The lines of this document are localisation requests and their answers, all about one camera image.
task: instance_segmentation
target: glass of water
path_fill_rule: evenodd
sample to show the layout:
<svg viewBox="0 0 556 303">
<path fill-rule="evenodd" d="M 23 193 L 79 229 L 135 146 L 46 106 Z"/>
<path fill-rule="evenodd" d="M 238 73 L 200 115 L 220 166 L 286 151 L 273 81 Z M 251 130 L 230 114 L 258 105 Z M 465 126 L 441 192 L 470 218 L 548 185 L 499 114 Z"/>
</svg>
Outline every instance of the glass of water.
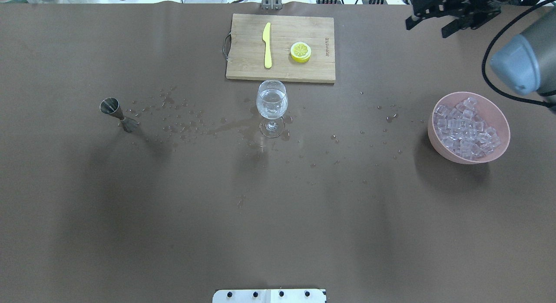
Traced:
<svg viewBox="0 0 556 303">
<path fill-rule="evenodd" d="M 286 123 L 282 115 L 288 109 L 286 87 L 278 80 L 267 80 L 258 87 L 257 109 L 263 119 L 259 125 L 261 133 L 268 138 L 278 137 Z"/>
</svg>

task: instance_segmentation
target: glass stem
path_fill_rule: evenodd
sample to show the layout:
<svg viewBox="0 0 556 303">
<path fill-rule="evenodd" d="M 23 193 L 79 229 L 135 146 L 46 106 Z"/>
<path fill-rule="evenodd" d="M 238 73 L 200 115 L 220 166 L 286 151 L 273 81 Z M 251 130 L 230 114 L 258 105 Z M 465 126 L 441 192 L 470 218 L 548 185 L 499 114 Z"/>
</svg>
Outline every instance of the glass stem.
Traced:
<svg viewBox="0 0 556 303">
<path fill-rule="evenodd" d="M 268 123 L 266 124 L 266 130 L 268 131 L 275 131 L 276 130 L 276 121 L 274 121 L 274 119 L 271 119 L 268 121 Z"/>
</svg>

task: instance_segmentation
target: halved lemon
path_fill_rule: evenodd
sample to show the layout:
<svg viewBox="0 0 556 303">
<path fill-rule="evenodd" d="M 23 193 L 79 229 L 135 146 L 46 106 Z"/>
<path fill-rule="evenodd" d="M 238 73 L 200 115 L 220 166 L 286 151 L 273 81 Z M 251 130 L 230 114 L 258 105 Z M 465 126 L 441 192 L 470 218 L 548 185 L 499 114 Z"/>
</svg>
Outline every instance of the halved lemon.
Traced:
<svg viewBox="0 0 556 303">
<path fill-rule="evenodd" d="M 305 63 L 311 57 L 311 47 L 304 42 L 295 42 L 290 48 L 292 59 L 298 63 Z"/>
</svg>

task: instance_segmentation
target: ice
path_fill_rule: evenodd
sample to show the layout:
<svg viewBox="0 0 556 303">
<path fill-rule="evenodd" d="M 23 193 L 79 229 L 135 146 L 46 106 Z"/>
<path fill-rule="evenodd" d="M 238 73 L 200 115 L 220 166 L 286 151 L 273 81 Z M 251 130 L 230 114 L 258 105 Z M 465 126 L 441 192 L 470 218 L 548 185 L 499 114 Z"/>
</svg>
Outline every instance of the ice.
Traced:
<svg viewBox="0 0 556 303">
<path fill-rule="evenodd" d="M 488 156 L 502 144 L 496 129 L 477 113 L 477 100 L 472 97 L 455 107 L 439 105 L 434 111 L 433 125 L 442 144 L 465 159 Z"/>
</svg>

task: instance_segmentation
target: white metal plate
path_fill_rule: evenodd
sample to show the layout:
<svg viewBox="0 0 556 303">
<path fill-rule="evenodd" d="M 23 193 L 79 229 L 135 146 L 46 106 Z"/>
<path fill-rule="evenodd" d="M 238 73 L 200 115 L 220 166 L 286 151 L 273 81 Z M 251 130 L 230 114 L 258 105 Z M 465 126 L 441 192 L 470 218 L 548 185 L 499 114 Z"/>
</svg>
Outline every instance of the white metal plate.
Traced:
<svg viewBox="0 0 556 303">
<path fill-rule="evenodd" d="M 218 290 L 212 303 L 326 303 L 326 289 Z"/>
</svg>

